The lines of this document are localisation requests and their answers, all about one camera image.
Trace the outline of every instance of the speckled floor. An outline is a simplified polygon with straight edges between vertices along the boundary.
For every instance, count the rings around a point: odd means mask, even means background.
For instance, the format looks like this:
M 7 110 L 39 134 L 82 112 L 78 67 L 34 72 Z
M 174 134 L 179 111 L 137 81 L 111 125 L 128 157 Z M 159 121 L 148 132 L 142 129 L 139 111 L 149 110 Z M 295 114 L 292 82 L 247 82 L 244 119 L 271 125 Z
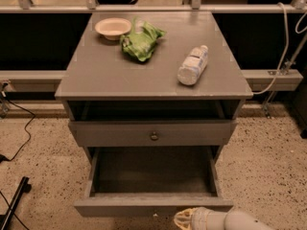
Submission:
M 61 113 L 38 113 L 28 127 L 30 143 L 12 162 L 0 164 L 0 190 L 9 201 L 22 176 L 30 177 L 32 190 L 16 211 L 29 229 L 177 229 L 172 218 L 81 217 L 73 203 L 83 197 L 90 165 Z M 271 114 L 267 119 L 255 104 L 241 111 L 216 165 L 223 197 L 275 229 L 306 230 L 307 140 L 283 104 L 272 104 Z M 27 121 L 16 111 L 0 120 L 1 154 L 12 157 L 27 139 Z M 6 209 L 0 198 L 0 214 Z M 14 218 L 11 229 L 24 228 Z

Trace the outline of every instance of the robotic arm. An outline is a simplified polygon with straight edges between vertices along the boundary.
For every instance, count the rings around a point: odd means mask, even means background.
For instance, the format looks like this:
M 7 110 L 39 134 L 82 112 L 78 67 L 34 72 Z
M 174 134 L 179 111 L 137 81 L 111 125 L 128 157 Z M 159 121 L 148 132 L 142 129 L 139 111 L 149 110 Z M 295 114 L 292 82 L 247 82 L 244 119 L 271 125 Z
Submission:
M 243 211 L 216 212 L 204 207 L 178 212 L 174 222 L 182 230 L 273 230 Z

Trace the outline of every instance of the drawer knob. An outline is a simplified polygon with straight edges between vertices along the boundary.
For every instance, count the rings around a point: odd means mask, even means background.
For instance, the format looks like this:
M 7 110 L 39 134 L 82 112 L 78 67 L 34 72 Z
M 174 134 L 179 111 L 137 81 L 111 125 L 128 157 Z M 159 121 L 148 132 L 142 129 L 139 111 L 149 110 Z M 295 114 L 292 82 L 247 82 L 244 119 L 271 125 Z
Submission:
M 152 141 L 157 141 L 159 139 L 159 137 L 157 136 L 157 133 L 155 131 L 153 131 L 153 133 L 151 134 L 151 139 L 152 139 Z

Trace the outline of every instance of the green plastic bag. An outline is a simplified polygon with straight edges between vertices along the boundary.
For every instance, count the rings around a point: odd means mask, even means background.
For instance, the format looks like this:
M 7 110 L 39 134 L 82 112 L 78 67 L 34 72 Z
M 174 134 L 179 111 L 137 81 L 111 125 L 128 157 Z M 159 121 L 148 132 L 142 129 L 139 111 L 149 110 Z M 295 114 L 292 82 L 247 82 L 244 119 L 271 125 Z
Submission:
M 122 35 L 120 43 L 123 52 L 143 62 L 152 56 L 156 40 L 165 34 L 149 22 L 134 18 L 131 32 Z

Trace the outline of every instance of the closed drawer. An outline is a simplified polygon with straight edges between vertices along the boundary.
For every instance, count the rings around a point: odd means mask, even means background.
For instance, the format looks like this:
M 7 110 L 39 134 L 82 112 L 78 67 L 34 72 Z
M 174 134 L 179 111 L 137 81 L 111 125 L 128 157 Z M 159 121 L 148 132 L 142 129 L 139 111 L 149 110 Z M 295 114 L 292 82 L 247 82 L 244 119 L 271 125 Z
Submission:
M 235 121 L 70 122 L 80 147 L 219 146 L 227 144 Z
M 173 216 L 190 207 L 229 210 L 221 197 L 210 147 L 95 149 L 84 217 Z

